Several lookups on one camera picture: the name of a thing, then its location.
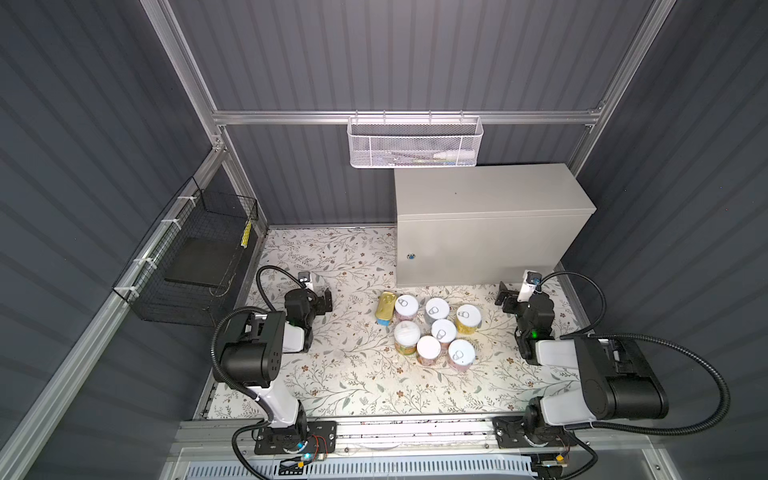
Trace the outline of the gold rectangular tin can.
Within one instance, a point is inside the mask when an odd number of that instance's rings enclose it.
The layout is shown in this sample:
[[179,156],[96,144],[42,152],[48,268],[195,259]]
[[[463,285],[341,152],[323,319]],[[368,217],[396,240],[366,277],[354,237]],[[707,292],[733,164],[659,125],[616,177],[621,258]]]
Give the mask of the gold rectangular tin can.
[[375,312],[376,323],[382,326],[391,326],[395,323],[395,302],[397,295],[393,292],[384,291],[378,299],[378,305]]

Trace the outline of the orange label plastic-lid can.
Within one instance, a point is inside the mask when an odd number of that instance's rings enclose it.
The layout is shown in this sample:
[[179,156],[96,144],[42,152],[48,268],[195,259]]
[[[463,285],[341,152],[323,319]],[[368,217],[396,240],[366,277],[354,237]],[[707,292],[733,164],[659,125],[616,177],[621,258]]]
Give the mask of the orange label plastic-lid can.
[[417,361],[422,366],[433,366],[442,353],[440,342],[431,335],[422,336],[416,345]]

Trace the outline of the green yellow plastic-lid can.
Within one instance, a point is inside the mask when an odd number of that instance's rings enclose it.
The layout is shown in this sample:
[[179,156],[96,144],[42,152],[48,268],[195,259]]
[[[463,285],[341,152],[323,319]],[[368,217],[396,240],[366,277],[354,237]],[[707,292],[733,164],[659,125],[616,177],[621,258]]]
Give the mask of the green yellow plastic-lid can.
[[421,329],[417,323],[409,320],[400,321],[394,329],[395,350],[404,356],[415,354],[421,336]]

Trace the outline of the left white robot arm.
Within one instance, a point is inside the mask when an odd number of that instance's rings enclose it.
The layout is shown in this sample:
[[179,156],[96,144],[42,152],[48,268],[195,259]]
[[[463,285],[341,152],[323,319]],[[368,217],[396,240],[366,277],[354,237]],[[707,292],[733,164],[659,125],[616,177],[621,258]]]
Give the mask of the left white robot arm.
[[313,344],[313,323],[333,310],[326,289],[294,289],[283,310],[245,306],[215,328],[210,355],[214,379],[254,401],[264,412],[264,428],[278,434],[309,432],[305,409],[280,377],[283,356],[306,353]]

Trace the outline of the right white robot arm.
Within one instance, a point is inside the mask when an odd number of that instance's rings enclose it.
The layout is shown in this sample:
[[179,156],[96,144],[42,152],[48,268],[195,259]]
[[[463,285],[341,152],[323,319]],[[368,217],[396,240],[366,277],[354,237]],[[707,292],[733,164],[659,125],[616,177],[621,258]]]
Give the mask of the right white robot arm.
[[564,394],[529,401],[520,426],[526,439],[543,445],[567,425],[664,418],[669,411],[666,392],[637,343],[587,336],[556,339],[554,302],[536,291],[539,280],[536,274],[519,290],[500,283],[495,304],[515,317],[514,338],[526,363],[573,370],[579,385]]

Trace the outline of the salmon label can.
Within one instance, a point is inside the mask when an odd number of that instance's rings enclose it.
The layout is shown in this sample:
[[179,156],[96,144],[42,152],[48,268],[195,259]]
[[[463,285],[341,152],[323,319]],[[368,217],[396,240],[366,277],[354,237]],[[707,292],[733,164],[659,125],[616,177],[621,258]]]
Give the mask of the salmon label can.
[[448,319],[435,320],[431,325],[431,336],[438,341],[443,350],[446,350],[456,339],[457,328]]

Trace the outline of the teal label can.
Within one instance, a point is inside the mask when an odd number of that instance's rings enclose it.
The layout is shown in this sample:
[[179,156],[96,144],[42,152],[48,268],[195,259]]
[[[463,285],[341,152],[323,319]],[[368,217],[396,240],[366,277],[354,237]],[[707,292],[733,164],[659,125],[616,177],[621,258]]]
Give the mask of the teal label can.
[[444,320],[449,316],[450,305],[442,298],[430,298],[424,306],[424,319],[428,325],[432,325],[437,320]]

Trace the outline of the beige metal cabinet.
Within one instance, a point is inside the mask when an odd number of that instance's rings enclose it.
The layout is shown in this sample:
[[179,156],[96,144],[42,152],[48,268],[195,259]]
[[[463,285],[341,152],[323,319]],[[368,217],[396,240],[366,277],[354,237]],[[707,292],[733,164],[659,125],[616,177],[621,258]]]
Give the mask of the beige metal cabinet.
[[551,273],[596,207],[564,164],[398,169],[399,287]]

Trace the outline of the yellow black pen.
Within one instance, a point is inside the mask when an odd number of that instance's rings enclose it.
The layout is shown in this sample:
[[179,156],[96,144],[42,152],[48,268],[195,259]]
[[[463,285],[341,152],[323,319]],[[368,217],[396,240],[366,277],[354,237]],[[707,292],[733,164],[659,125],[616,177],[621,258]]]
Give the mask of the yellow black pen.
[[244,230],[241,235],[241,239],[240,239],[241,248],[246,249],[248,247],[251,231],[252,231],[252,221],[248,220],[245,223]]

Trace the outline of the pink label can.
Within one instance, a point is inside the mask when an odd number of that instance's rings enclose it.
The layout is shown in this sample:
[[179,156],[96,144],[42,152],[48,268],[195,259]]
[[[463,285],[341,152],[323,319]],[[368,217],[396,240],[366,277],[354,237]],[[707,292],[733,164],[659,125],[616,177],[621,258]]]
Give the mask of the pink label can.
[[394,304],[395,319],[400,321],[412,321],[418,314],[419,301],[413,295],[405,294],[396,298]]

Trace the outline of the black pad in basket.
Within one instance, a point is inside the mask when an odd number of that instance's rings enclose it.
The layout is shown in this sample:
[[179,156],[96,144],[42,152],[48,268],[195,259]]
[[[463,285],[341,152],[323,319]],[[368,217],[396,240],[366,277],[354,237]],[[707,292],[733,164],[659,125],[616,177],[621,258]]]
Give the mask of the black pad in basket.
[[218,287],[232,273],[238,253],[229,241],[191,237],[164,273],[168,282],[199,287]]

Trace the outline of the white tube in basket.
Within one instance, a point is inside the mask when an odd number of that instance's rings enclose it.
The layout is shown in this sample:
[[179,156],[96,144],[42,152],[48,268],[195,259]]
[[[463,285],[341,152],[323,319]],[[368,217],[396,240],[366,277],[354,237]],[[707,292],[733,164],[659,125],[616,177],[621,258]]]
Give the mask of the white tube in basket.
[[474,149],[446,150],[434,153],[432,159],[435,162],[473,166],[476,164],[477,152]]

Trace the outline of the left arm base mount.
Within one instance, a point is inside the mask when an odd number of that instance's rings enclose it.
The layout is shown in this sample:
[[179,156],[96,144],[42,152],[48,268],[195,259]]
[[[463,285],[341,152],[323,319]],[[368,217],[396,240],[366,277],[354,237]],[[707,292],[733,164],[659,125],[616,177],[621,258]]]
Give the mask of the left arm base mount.
[[282,429],[261,428],[251,434],[257,455],[329,454],[336,449],[338,423],[309,421]]

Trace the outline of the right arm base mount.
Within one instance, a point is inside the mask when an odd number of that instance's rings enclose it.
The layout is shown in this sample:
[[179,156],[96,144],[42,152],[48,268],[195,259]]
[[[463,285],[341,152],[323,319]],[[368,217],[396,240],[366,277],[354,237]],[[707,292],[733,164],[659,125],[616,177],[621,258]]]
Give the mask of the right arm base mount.
[[577,445],[562,427],[549,426],[523,415],[496,416],[491,423],[500,448],[563,447],[568,450]]

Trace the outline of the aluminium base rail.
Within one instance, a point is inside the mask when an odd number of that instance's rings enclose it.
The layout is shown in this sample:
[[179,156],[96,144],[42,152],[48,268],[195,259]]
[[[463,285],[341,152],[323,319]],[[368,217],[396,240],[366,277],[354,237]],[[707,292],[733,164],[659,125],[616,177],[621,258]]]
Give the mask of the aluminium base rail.
[[[549,447],[534,447],[526,440],[516,440],[511,448],[502,449],[492,424],[497,416],[496,413],[460,413],[333,417],[335,433],[325,435],[318,445],[312,444],[305,450],[342,458],[497,452],[543,454],[563,449],[559,441]],[[177,430],[165,466],[233,460],[231,437],[235,430],[251,423],[248,419],[185,421]]]

